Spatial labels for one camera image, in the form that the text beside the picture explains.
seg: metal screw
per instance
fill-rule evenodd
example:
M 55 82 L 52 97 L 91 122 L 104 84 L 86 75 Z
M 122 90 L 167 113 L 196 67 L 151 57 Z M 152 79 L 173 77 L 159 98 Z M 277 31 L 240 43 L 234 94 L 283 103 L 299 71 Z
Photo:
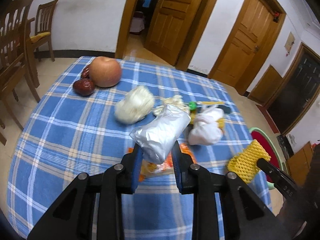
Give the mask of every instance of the metal screw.
M 123 165 L 122 165 L 121 163 L 118 163 L 118 164 L 116 164 L 116 165 L 114 166 L 114 168 L 115 168 L 116 171 L 120 171 L 120 170 L 123 169 Z
M 196 163 L 192 163 L 192 164 L 190 165 L 190 168 L 193 169 L 193 170 L 195 170 L 195 171 L 197 171 L 197 170 L 200 169 L 200 165 L 199 165 L 199 164 L 196 164 Z
M 227 176 L 229 179 L 235 179 L 237 177 L 237 174 L 235 174 L 234 172 L 229 172 Z
M 86 179 L 86 178 L 87 178 L 87 174 L 84 173 L 84 172 L 82 172 L 82 173 L 80 173 L 80 174 L 78 175 L 78 179 L 83 180 L 83 179 Z

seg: red round mat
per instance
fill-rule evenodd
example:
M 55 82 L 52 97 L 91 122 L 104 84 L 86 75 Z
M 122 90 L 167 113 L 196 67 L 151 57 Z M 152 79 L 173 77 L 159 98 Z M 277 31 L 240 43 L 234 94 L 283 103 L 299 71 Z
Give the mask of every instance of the red round mat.
M 261 146 L 266 150 L 266 152 L 270 155 L 271 157 L 270 163 L 276 166 L 277 168 L 280 168 L 276 154 L 273 151 L 271 145 L 268 143 L 267 139 L 261 133 L 259 133 L 259 131 L 252 131 L 251 136 L 253 139 L 256 139 L 261 144 Z M 267 175 L 267 181 L 272 183 L 272 179 L 268 175 Z

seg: wooden cabinet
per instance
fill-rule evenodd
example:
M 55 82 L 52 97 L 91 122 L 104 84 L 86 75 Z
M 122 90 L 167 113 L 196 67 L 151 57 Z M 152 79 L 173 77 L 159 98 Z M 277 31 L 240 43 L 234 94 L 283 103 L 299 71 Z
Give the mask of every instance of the wooden cabinet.
M 286 161 L 288 171 L 297 185 L 302 186 L 310 170 L 313 156 L 311 143 L 308 142 L 300 151 Z

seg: wooden door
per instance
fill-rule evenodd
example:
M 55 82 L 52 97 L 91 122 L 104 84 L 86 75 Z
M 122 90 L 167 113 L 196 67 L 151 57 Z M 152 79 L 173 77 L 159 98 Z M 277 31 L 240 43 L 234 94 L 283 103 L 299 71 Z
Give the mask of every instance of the wooden door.
M 175 65 L 201 0 L 158 0 L 145 48 Z
M 267 109 L 280 133 L 285 133 L 300 116 L 319 86 L 320 62 L 304 52 L 289 81 Z
M 212 78 L 234 87 L 263 45 L 272 20 L 272 14 L 260 0 L 250 0 L 240 27 Z

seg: tiled floor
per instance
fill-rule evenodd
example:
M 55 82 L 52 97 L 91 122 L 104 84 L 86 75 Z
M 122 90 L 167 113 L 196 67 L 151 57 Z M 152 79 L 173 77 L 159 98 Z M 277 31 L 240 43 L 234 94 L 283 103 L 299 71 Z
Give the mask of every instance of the tiled floor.
M 134 57 L 136 56 L 142 57 L 144 60 L 148 61 L 145 63 L 154 64 L 153 61 L 156 61 L 159 62 L 160 65 L 166 65 L 163 63 L 163 60 L 159 60 L 157 56 L 152 55 L 151 52 L 147 52 L 146 54 L 136 54 Z M 75 59 L 73 58 L 56 58 L 55 62 L 52 62 L 50 59 L 43 59 L 42 62 L 37 63 L 40 86 L 36 90 L 40 97 L 42 97 L 46 93 L 46 91 L 54 83 L 57 77 L 74 61 Z M 276 135 L 268 126 L 268 123 L 266 122 L 258 108 L 255 106 L 255 103 L 246 97 L 240 96 L 232 87 L 226 86 L 226 89 L 238 106 L 245 122 L 247 123 L 247 126 L 249 128 L 259 127 L 260 129 L 265 131 L 275 144 L 277 150 L 282 153 L 281 148 L 277 142 Z M 22 82 L 18 84 L 18 86 L 16 87 L 16 92 L 19 97 L 19 102 L 16 102 L 13 96 L 9 96 L 8 101 L 17 118 L 24 125 L 33 109 L 35 108 L 36 101 L 33 98 L 24 80 L 22 80 Z M 8 116 L 7 111 L 5 110 L 2 103 L 0 103 L 0 116 L 6 125 L 6 128 L 4 130 L 1 129 L 1 132 L 8 140 L 5 146 L 0 143 L 0 207 L 4 211 L 4 213 L 7 214 L 6 190 L 8 171 L 10 168 L 11 158 L 13 156 L 15 146 L 18 138 L 20 137 L 21 131 Z M 270 193 L 273 211 L 275 214 L 277 214 L 283 204 L 282 196 L 276 189 L 272 190 Z
M 74 58 L 56 58 L 56 61 L 52 62 L 51 59 L 43 59 L 42 62 L 37 63 L 40 86 L 36 90 L 40 97 L 47 92 L 58 76 L 75 60 Z M 19 102 L 14 100 L 13 95 L 8 96 L 7 100 L 17 119 L 24 125 L 36 107 L 37 102 L 33 98 L 24 79 L 16 86 L 15 90 L 19 97 Z M 5 129 L 0 128 L 0 130 L 7 139 L 5 146 L 0 143 L 0 208 L 7 215 L 6 192 L 8 172 L 21 130 L 9 117 L 2 102 L 0 102 L 0 116 L 6 125 Z
M 141 35 L 129 34 L 124 59 L 147 64 L 154 64 L 154 62 L 157 62 L 161 66 L 172 67 L 169 63 L 144 48 L 146 36 L 147 30 L 143 30 Z

